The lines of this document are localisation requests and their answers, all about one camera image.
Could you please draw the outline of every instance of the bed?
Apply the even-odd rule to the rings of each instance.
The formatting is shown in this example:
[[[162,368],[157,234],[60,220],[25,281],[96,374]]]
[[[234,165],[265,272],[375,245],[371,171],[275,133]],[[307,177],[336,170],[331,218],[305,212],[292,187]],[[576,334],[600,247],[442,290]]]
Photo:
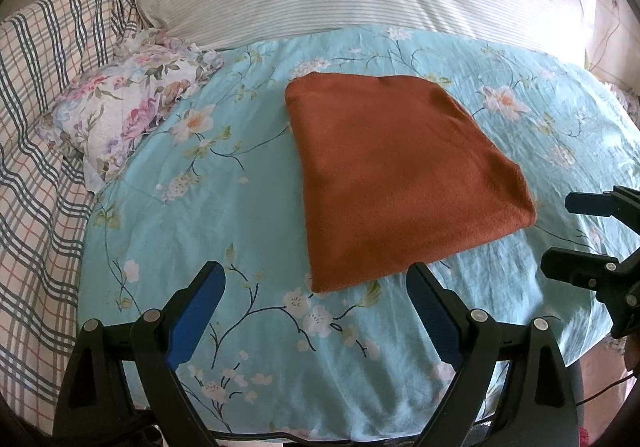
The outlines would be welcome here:
[[[231,8],[228,1],[210,6]],[[296,0],[296,24],[277,0],[260,10],[234,6],[258,19],[240,31],[225,32],[224,11],[198,13],[197,4],[188,26],[172,27],[185,14],[162,0],[42,0],[2,25],[15,43],[2,48],[10,138],[0,200],[13,231],[6,242],[15,245],[1,249],[0,380],[23,416],[50,429],[76,322],[126,322],[162,307],[216,259],[226,268],[225,295],[193,359],[178,369],[208,427],[358,441],[424,427],[453,372],[424,333],[402,273],[336,293],[310,290],[284,88],[313,71],[415,75],[446,88],[520,164],[538,223],[431,265],[437,278],[496,319],[547,316],[567,363],[607,333],[606,310],[590,293],[546,281],[538,268],[551,246],[625,257],[639,245],[615,221],[563,208],[570,190],[638,187],[640,132],[580,68],[579,2],[415,0],[394,9],[324,0],[311,10],[335,11],[331,1],[344,7],[335,18],[311,15],[309,0]],[[207,13],[215,29],[195,29]],[[92,198],[79,163],[62,160],[31,128],[71,77],[111,59],[145,22],[228,48],[225,66]],[[48,34],[38,38],[37,26]],[[199,113],[204,134],[174,138],[190,113]],[[127,374],[144,404],[134,370]],[[503,378],[500,366],[482,414],[495,408]]]

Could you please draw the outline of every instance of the electrical cable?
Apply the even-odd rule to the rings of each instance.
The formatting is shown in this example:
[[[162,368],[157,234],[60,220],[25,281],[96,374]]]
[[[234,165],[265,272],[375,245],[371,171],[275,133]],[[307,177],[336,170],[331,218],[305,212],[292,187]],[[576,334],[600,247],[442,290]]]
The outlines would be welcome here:
[[[605,387],[603,390],[598,391],[595,395],[591,395],[589,398],[585,398],[584,400],[580,400],[580,402],[576,403],[575,406],[576,407],[580,407],[581,405],[587,403],[588,401],[591,401],[594,398],[598,398],[600,395],[606,393],[612,387],[616,387],[617,385],[619,385],[619,384],[621,384],[623,382],[626,382],[627,380],[629,380],[631,377],[634,377],[634,376],[635,376],[635,374],[631,373],[631,375],[627,375],[623,379],[616,380],[615,382],[610,383],[609,385],[607,385],[607,387]]]
[[[596,69],[598,67],[598,65],[602,62],[602,59],[604,59],[604,55],[607,52],[607,46],[609,46],[609,40],[611,39],[613,34],[618,30],[618,28],[620,28],[620,7],[619,6],[616,7],[616,11],[618,12],[618,24],[616,24],[616,27],[606,37],[606,39],[603,40],[605,45],[604,45],[604,49],[602,50],[602,55],[600,55],[600,58],[598,59],[598,61],[595,64],[590,64],[589,65],[589,71],[590,72],[592,72],[594,69]],[[598,44],[598,47],[596,48],[596,51],[594,53],[596,53],[600,49],[600,46],[602,46],[602,42],[600,44]]]

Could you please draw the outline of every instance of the black cable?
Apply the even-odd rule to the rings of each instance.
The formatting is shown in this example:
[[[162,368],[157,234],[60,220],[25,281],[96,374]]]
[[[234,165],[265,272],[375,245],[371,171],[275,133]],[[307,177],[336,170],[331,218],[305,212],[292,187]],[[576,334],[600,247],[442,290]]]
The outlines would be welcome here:
[[[306,445],[307,447],[329,447],[331,445],[339,447],[350,447],[353,445],[351,440],[335,441],[335,442],[313,442],[299,438],[288,432],[271,432],[265,434],[238,434],[238,433],[226,433],[218,431],[209,431],[212,438],[216,440],[224,441],[264,441],[264,440],[291,440],[299,443],[300,445]]]
[[[575,406],[579,407],[579,406],[587,403],[588,401],[593,400],[594,398],[598,398],[600,395],[602,395],[603,393],[606,393],[612,387],[616,387],[617,385],[619,385],[619,384],[621,384],[623,382],[626,382],[627,380],[629,380],[631,377],[634,377],[634,376],[635,376],[635,374],[631,373],[631,375],[627,375],[624,379],[616,380],[614,383],[610,383],[609,385],[607,385],[607,387],[605,387],[601,391],[598,391],[595,395],[591,395],[589,398],[585,398],[584,400],[580,400],[580,402],[575,404]]]

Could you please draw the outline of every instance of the blue floral bedsheet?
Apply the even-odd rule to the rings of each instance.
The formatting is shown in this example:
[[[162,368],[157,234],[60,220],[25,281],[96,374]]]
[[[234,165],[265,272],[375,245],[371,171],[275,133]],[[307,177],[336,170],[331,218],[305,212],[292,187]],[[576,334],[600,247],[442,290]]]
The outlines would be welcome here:
[[[79,322],[132,321],[162,307],[207,260],[223,263],[222,302],[191,362],[178,368],[208,427],[360,441],[411,435],[453,376],[402,274],[310,292],[284,89],[312,71],[417,75],[446,88],[520,164],[538,223],[431,265],[437,278],[502,321],[555,317],[567,363],[607,333],[606,310],[590,292],[548,281],[538,268],[551,246],[624,257],[640,245],[617,221],[564,210],[571,190],[639,187],[640,132],[588,72],[544,54],[397,27],[255,43],[223,56],[210,83],[181,102],[100,195],[78,310]],[[135,370],[128,373],[144,402]],[[497,370],[484,413],[503,377]]]

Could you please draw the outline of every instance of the blue gripper pad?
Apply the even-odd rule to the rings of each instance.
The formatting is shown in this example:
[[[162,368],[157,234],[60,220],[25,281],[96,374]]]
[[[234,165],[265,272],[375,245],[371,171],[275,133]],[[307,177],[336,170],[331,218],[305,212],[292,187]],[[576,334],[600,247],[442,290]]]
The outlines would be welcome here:
[[[436,283],[438,282],[431,272],[428,275],[431,275]],[[460,370],[464,363],[460,329],[417,267],[412,266],[406,272],[406,291],[440,360],[451,364],[456,371]],[[441,292],[447,295],[448,290],[441,289]]]
[[[225,269],[216,265],[169,332],[166,363],[172,371],[190,360],[225,291]]]

